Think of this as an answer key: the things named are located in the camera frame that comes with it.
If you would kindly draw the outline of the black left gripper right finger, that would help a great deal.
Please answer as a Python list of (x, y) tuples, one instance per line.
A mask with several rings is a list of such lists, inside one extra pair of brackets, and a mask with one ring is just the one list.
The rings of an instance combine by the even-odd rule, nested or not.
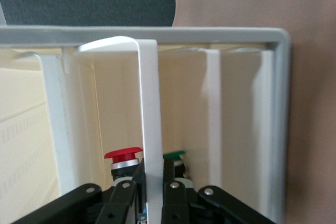
[(164, 160), (161, 224), (271, 224), (271, 220), (213, 185), (196, 191), (190, 180), (175, 177), (172, 159)]

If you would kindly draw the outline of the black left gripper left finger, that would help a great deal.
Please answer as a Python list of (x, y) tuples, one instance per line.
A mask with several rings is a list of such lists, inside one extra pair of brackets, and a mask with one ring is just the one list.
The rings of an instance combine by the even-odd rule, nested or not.
[(136, 224), (145, 205), (144, 160), (131, 177), (109, 189), (88, 183), (19, 218), (12, 224)]

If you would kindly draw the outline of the red mushroom push button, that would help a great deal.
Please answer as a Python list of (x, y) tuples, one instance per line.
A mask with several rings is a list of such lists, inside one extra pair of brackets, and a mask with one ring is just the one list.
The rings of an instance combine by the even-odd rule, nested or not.
[(140, 147), (105, 154), (111, 159), (112, 186), (104, 192), (104, 203), (96, 224), (147, 224), (144, 160), (136, 157)]

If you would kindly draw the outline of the white plastic divider panel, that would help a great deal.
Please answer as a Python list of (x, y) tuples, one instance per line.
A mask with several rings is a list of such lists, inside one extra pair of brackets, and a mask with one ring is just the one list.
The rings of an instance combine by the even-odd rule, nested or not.
[(79, 46), (77, 51), (80, 53), (135, 51), (138, 53), (147, 220), (148, 224), (161, 224), (163, 153), (157, 41), (115, 36), (86, 43)]

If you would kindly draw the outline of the green mushroom push button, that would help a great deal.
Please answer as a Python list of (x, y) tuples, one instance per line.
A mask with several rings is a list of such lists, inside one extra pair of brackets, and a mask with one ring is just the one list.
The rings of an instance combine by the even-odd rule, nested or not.
[(185, 151), (174, 151), (163, 154), (164, 159), (171, 159), (174, 165), (174, 178), (184, 184), (185, 188), (194, 188), (194, 184), (190, 179), (185, 162), (183, 160), (183, 155)]

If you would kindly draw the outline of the white translucent plastic drawer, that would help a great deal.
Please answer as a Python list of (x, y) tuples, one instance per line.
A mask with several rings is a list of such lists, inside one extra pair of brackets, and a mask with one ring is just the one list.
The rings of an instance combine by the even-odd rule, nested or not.
[(187, 99), (185, 142), (188, 172), (194, 188), (222, 184), (221, 53), (199, 48)]
[(273, 61), (270, 50), (226, 57), (226, 188), (264, 215), (270, 196)]
[(61, 55), (0, 49), (0, 202), (76, 187), (61, 94)]

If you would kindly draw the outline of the grey-framed white drawer cabinet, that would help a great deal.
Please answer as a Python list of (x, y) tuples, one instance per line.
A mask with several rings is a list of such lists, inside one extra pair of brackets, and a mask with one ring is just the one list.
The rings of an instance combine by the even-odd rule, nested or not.
[[(199, 48), (220, 51), (222, 184), (218, 187), (229, 194), (225, 183), (228, 175), (225, 164), (226, 57), (234, 51), (270, 50), (274, 54), (268, 215), (248, 206), (270, 219), (271, 224), (283, 224), (290, 38), (280, 28), (0, 26), (0, 49), (61, 55), (61, 94), (76, 182), (74, 189), (88, 183), (100, 186), (102, 191), (112, 186), (112, 160), (104, 158), (108, 152), (140, 147), (142, 151), (136, 157), (144, 160), (138, 53), (77, 51), (86, 43), (115, 36), (157, 41), (162, 153), (185, 151), (182, 157), (187, 171), (184, 147), (187, 93), (192, 90), (191, 77), (200, 60), (193, 52)], [(65, 194), (54, 193), (43, 201), (23, 200), (23, 194), (19, 194), (18, 200), (0, 202), (0, 224), (11, 224)]]

